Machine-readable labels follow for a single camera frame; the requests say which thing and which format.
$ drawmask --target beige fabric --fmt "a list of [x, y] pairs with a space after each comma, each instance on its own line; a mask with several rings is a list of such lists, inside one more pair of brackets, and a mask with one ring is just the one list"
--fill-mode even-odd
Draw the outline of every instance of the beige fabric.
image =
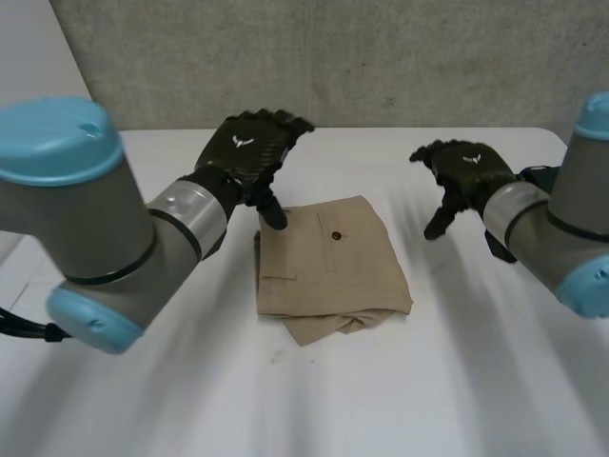
[[[258, 313], [283, 317], [299, 345], [410, 312], [387, 230], [365, 198], [289, 208], [286, 217], [281, 231], [261, 218]], [[333, 239], [334, 232], [341, 239]]]

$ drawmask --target logo on robotic hand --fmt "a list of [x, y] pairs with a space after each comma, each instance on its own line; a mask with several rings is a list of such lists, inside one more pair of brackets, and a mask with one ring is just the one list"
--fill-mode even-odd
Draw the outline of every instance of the logo on robotic hand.
[[465, 162], [476, 165], [480, 162], [480, 159], [482, 159], [482, 154], [478, 154], [478, 157], [463, 157]]
[[232, 142], [235, 144], [236, 148], [240, 148], [241, 146], [245, 146], [248, 145], [249, 143], [253, 143], [254, 139], [250, 139], [250, 140], [240, 140], [239, 138], [237, 138], [237, 135], [232, 135]]

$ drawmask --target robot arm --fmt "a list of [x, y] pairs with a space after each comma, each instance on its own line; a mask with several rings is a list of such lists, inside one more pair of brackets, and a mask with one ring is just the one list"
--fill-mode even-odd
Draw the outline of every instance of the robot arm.
[[0, 111], [0, 229], [36, 236], [66, 277], [47, 302], [69, 335], [126, 351], [218, 249], [234, 208], [286, 221], [269, 185], [313, 127], [283, 111], [218, 128], [196, 163], [147, 206], [107, 113], [82, 99]]
[[530, 169], [515, 176], [482, 144], [436, 142], [410, 160], [423, 161], [445, 189], [427, 239], [474, 209], [494, 254], [513, 255], [576, 314], [609, 316], [609, 92], [584, 105], [551, 194], [522, 179]]

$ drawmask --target white table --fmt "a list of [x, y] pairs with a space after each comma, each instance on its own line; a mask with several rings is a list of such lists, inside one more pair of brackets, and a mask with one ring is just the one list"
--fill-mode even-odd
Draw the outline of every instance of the white table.
[[[146, 199], [187, 173], [210, 130], [129, 131]], [[305, 348], [258, 318], [254, 210], [123, 356], [0, 336], [0, 455], [602, 456], [609, 322], [581, 320], [522, 266], [489, 253], [480, 220], [422, 230], [442, 191], [408, 155], [437, 138], [485, 142], [514, 170], [556, 165], [541, 129], [319, 129], [274, 188], [284, 205], [361, 194], [384, 220], [414, 307]], [[60, 280], [35, 241], [0, 268], [0, 302], [46, 319]]]

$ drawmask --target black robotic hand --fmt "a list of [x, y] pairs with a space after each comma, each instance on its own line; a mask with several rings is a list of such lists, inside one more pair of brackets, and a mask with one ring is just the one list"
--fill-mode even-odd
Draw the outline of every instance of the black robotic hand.
[[[438, 185], [444, 187], [442, 205], [424, 231], [427, 240], [444, 235], [458, 212], [474, 209], [482, 217], [491, 195], [517, 180], [497, 152], [482, 143], [435, 141], [414, 152], [410, 162], [423, 162], [436, 176]], [[489, 232], [484, 236], [495, 256], [516, 261]]]
[[215, 176], [221, 170], [225, 186], [236, 189], [235, 204], [256, 207], [271, 227], [285, 229], [287, 221], [270, 184], [298, 138], [313, 130], [305, 119], [282, 110], [228, 117], [203, 149], [195, 173]]

